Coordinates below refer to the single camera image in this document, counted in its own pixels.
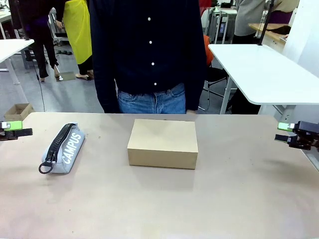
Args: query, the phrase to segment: table leg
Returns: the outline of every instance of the table leg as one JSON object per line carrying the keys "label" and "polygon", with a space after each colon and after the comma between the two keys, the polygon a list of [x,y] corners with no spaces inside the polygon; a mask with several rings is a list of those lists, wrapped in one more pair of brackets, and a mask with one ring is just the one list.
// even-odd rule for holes
{"label": "table leg", "polygon": [[225,24],[225,29],[224,29],[224,35],[223,35],[223,41],[222,41],[222,44],[224,44],[224,43],[225,43],[226,32],[227,32],[227,26],[228,26],[228,19],[229,19],[229,16],[227,16],[227,20],[226,20],[226,24]]}
{"label": "table leg", "polygon": [[4,30],[3,30],[3,27],[2,27],[2,23],[0,23],[0,30],[1,30],[1,33],[2,33],[2,36],[3,36],[4,40],[6,40],[5,33],[4,33]]}
{"label": "table leg", "polygon": [[21,103],[28,103],[28,100],[23,92],[23,89],[22,89],[22,86],[14,72],[14,69],[13,69],[13,66],[12,66],[12,63],[11,63],[11,60],[10,59],[6,59],[5,60],[5,65],[6,67],[8,68],[9,70],[9,73],[10,73],[10,76],[11,76],[11,79],[13,81],[13,84],[16,86],[16,89],[18,91],[18,95],[20,97],[20,100],[21,100]]}
{"label": "table leg", "polygon": [[289,123],[289,118],[294,112],[296,106],[286,106],[283,115],[281,116],[279,122]]}
{"label": "table leg", "polygon": [[216,36],[215,36],[215,42],[214,42],[214,44],[217,43],[217,38],[218,38],[218,33],[219,33],[219,26],[220,26],[220,24],[221,24],[221,12],[220,12],[220,14],[219,14],[219,19],[218,19],[218,22],[217,22],[217,30],[216,30]]}
{"label": "table leg", "polygon": [[231,79],[231,77],[228,77],[228,83],[227,83],[227,87],[224,94],[223,104],[221,105],[221,109],[219,113],[220,115],[224,115],[226,113],[226,107],[228,104],[228,99],[229,99],[232,84],[233,84],[233,80]]}

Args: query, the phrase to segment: black pants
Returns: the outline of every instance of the black pants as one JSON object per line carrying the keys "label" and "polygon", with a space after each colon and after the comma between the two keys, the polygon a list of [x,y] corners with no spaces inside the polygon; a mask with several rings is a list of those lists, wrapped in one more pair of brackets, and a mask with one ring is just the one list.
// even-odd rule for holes
{"label": "black pants", "polygon": [[257,44],[258,40],[255,38],[255,33],[248,36],[234,35],[233,44]]}
{"label": "black pants", "polygon": [[80,74],[81,75],[86,75],[88,73],[88,71],[93,70],[93,60],[92,60],[92,56],[90,56],[85,62],[83,62],[82,64],[78,65],[79,70],[80,70]]}
{"label": "black pants", "polygon": [[49,26],[30,26],[30,30],[27,32],[29,37],[34,40],[31,45],[36,62],[38,63],[39,73],[41,78],[48,77],[45,65],[44,48],[48,53],[50,66],[54,69],[54,65],[59,65],[55,58],[53,39]]}
{"label": "black pants", "polygon": [[[234,35],[233,44],[257,44],[258,39],[254,36],[255,34],[248,36]],[[237,115],[257,115],[260,109],[260,106],[250,103],[239,89],[236,90],[234,96],[228,102],[227,108],[229,107],[232,107],[232,114]]]}

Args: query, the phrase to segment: yellow garment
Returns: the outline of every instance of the yellow garment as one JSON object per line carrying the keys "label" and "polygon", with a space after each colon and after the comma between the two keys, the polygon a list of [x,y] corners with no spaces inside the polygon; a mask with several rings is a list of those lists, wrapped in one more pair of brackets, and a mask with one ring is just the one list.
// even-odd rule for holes
{"label": "yellow garment", "polygon": [[90,14],[86,0],[65,3],[63,21],[77,64],[92,56]]}

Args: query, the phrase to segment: orange object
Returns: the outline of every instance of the orange object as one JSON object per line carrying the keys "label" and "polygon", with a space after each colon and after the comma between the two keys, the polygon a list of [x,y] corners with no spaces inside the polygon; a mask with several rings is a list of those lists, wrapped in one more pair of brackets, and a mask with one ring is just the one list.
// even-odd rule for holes
{"label": "orange object", "polygon": [[214,59],[214,55],[211,52],[211,50],[209,50],[208,45],[209,45],[209,37],[204,35],[204,42],[205,42],[205,51],[206,51],[206,64],[207,66],[209,66],[212,62],[212,60]]}

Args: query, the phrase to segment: hand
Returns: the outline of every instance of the hand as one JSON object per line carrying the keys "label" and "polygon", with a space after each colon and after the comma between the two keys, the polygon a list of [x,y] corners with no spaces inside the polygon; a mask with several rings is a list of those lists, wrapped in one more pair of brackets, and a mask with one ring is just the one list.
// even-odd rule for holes
{"label": "hand", "polygon": [[56,25],[58,26],[58,28],[62,29],[63,28],[63,24],[60,21],[55,21]]}
{"label": "hand", "polygon": [[186,114],[188,114],[188,115],[195,115],[195,114],[196,114],[196,111],[187,110],[187,111],[186,111]]}

